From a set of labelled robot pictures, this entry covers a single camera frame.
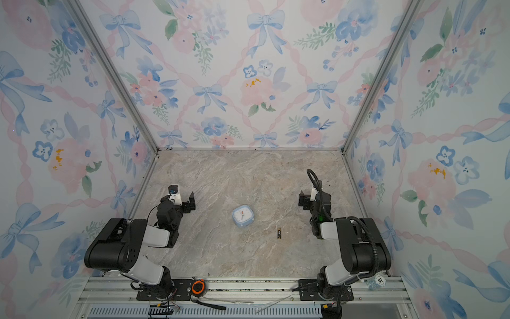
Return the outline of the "light blue alarm clock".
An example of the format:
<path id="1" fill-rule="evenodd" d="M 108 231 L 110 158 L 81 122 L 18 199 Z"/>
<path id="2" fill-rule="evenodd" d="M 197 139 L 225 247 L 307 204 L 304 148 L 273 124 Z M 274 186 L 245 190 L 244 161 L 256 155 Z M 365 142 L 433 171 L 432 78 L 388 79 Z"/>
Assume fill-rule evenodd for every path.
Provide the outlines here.
<path id="1" fill-rule="evenodd" d="M 254 212 L 249 206 L 242 205 L 232 211 L 232 220 L 237 227 L 248 227 L 254 222 Z"/>

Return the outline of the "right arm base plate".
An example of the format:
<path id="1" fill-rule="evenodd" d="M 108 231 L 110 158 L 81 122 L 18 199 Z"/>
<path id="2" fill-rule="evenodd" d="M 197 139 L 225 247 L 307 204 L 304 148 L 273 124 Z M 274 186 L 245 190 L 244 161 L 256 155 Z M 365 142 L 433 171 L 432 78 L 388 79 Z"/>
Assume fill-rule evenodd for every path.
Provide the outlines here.
<path id="1" fill-rule="evenodd" d="M 341 303 L 347 303 L 354 300 L 350 287 L 318 283 L 317 279 L 300 279 L 292 292 L 298 292 L 301 301 L 333 303 L 340 300 Z"/>

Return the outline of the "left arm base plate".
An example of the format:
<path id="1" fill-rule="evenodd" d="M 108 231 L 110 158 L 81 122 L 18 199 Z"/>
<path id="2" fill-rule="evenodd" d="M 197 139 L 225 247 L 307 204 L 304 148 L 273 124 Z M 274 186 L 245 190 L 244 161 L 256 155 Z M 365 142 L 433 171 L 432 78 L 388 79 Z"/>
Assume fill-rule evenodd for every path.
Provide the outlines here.
<path id="1" fill-rule="evenodd" d="M 169 284 L 158 284 L 155 286 L 142 285 L 136 291 L 137 301 L 190 301 L 193 279 L 173 279 Z"/>

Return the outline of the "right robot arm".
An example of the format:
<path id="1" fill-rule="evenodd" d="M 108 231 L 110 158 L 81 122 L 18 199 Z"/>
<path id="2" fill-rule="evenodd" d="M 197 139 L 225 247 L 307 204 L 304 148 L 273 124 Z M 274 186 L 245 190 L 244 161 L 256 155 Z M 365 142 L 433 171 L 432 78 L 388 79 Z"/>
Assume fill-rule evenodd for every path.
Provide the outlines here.
<path id="1" fill-rule="evenodd" d="M 313 189 L 300 192 L 298 205 L 309 211 L 312 234 L 321 240 L 337 242 L 339 259 L 322 267 L 315 283 L 299 284 L 298 290 L 310 289 L 325 300 L 344 298 L 352 284 L 371 279 L 392 266 L 387 245 L 371 218 L 332 218 L 331 196 Z"/>

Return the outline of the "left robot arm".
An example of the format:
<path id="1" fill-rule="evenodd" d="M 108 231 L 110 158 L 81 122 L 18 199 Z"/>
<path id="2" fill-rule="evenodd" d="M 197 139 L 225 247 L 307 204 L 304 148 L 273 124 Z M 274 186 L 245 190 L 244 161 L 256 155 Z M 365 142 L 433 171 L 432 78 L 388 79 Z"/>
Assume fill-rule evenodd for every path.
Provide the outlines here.
<path id="1" fill-rule="evenodd" d="M 174 248 L 183 216 L 196 210 L 195 194 L 184 202 L 178 186 L 169 186 L 169 193 L 155 208 L 155 225 L 150 225 L 147 218 L 110 219 L 88 247 L 84 264 L 99 271 L 120 272 L 132 284 L 138 284 L 132 288 L 140 297 L 167 300 L 177 292 L 170 270 L 143 257 L 141 250 Z"/>

